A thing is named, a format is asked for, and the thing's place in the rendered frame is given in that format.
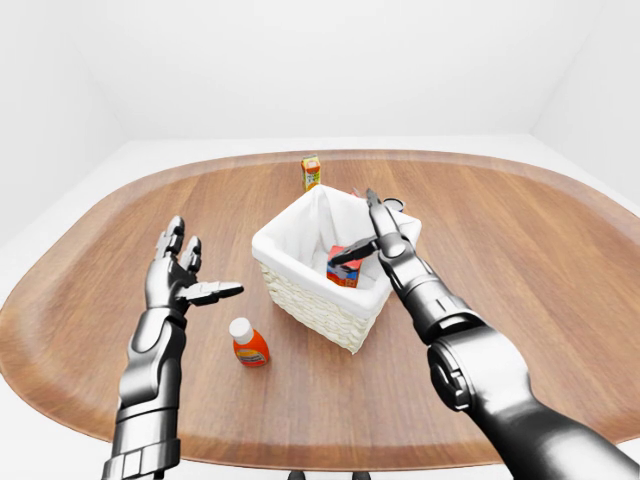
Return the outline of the red and blue printed box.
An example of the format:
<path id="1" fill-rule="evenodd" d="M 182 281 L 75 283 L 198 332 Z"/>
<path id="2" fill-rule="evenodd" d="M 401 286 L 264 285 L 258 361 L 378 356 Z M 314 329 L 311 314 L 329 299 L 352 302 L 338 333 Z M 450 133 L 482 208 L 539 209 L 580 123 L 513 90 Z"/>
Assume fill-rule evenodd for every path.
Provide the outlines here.
<path id="1" fill-rule="evenodd" d="M 328 260 L 330 261 L 335 255 L 344 249 L 343 246 L 333 245 L 329 251 Z M 326 277 L 335 284 L 348 288 L 356 288 L 360 275 L 362 259 L 351 260 L 344 264 L 332 266 L 327 262 Z"/>

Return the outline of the white wicker basket, cloth lining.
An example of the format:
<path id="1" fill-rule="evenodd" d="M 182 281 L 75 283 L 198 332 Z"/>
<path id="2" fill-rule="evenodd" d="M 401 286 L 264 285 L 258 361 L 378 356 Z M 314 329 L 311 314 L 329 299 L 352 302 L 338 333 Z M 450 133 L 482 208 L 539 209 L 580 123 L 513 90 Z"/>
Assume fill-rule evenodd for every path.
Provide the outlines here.
<path id="1" fill-rule="evenodd" d="M 350 246 L 373 234 L 364 199 L 319 185 L 254 235 L 252 254 L 277 305 L 355 353 L 392 286 L 374 255 L 364 259 L 355 288 L 329 280 L 326 266 L 332 246 Z"/>

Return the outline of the orange bottle with white cap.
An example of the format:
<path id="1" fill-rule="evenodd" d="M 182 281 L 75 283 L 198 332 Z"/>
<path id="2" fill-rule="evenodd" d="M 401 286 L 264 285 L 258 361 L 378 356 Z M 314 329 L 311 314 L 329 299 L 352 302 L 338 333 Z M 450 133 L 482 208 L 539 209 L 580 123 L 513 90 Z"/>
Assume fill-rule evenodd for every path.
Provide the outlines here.
<path id="1" fill-rule="evenodd" d="M 261 334 L 247 318 L 239 317 L 229 325 L 237 359 L 247 367 L 263 366 L 269 361 L 269 348 Z"/>

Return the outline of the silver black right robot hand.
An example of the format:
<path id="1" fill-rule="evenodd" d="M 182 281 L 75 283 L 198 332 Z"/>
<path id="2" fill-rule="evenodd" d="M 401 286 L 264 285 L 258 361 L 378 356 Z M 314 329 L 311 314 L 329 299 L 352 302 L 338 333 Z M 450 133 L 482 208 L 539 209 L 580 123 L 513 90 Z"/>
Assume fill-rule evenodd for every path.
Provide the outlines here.
<path id="1" fill-rule="evenodd" d="M 371 189 L 367 191 L 367 205 L 375 235 L 346 247 L 332 257 L 329 264 L 345 264 L 376 252 L 393 289 L 412 317 L 418 336 L 426 345 L 445 335 L 482 326 L 481 317 L 455 296 L 416 254 L 391 211 Z"/>

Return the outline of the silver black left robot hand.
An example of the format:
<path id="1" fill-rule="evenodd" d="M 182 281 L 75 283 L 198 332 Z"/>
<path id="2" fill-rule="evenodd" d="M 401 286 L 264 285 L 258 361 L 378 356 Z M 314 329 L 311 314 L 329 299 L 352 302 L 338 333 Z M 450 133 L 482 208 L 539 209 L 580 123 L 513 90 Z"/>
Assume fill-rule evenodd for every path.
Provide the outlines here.
<path id="1" fill-rule="evenodd" d="M 184 234 L 185 223 L 178 215 L 160 234 L 145 282 L 148 309 L 166 307 L 185 314 L 190 305 L 210 305 L 244 291 L 238 282 L 198 282 L 202 243 L 197 236 L 192 236 L 181 258 L 177 259 Z"/>

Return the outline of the orange printed juice carton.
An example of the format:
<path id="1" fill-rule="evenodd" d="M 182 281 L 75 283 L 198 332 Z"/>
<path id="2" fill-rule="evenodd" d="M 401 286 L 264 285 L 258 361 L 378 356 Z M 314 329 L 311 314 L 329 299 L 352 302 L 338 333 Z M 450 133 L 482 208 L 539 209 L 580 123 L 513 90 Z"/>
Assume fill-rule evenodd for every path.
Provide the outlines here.
<path id="1" fill-rule="evenodd" d="M 321 163 L 317 154 L 308 155 L 301 160 L 302 185 L 304 191 L 311 190 L 321 180 Z"/>

